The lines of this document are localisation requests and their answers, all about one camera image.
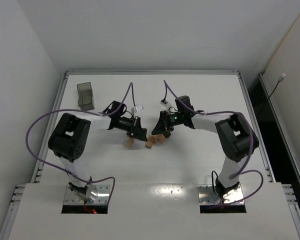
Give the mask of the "grey translucent plastic bin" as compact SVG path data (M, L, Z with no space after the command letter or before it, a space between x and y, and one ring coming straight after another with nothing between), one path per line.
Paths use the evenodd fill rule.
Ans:
M94 110L94 96L90 82L79 83L77 85L78 107L83 111Z

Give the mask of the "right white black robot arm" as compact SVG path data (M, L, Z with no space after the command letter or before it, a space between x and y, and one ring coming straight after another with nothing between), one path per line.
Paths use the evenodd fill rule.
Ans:
M195 111L190 97L183 95L175 99L177 111L170 112L170 105L164 100L162 110L152 135L169 137L175 126L184 125L193 130L205 130L218 135L225 154L222 170L212 186L214 193L222 198L239 186L239 177L246 168L259 140L240 112L231 115L208 114Z

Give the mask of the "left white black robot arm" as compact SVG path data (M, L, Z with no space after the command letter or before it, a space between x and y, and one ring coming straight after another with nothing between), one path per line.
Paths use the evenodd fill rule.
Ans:
M147 130L142 128L138 116L123 117L126 105L113 101L103 112L96 115L89 113L64 113L52 132L48 148L62 162L69 177L69 187L80 195L86 195L92 177L85 170L79 158L82 156L91 132L119 129L132 139L146 142Z

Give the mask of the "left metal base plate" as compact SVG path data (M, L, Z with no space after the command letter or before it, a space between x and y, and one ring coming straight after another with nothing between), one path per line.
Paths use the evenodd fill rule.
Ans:
M110 185L94 184L88 186L85 194L71 190L68 186L65 190L63 204L65 206L81 206L86 202L88 206L106 206L110 196Z

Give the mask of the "metal base plate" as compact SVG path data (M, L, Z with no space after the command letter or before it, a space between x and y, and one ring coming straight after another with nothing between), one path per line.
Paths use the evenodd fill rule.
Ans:
M88 186L85 194L71 190L68 186L65 190L63 204L65 206L81 206L86 202L88 206L106 206L110 196L110 185L94 184Z
M211 184L203 184L197 186L199 205L202 207L210 207L213 205L223 206L244 206L245 201L243 200L243 191L241 185L237 188L230 190L222 197L216 195L213 191Z

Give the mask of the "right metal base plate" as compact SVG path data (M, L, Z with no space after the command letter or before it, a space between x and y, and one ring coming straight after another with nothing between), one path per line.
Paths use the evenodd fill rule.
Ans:
M199 205L202 207L210 207L213 205L223 206L244 206L245 201L243 200L243 191L241 185L237 188L230 190L222 197L216 195L213 191L211 184L203 184L197 186Z

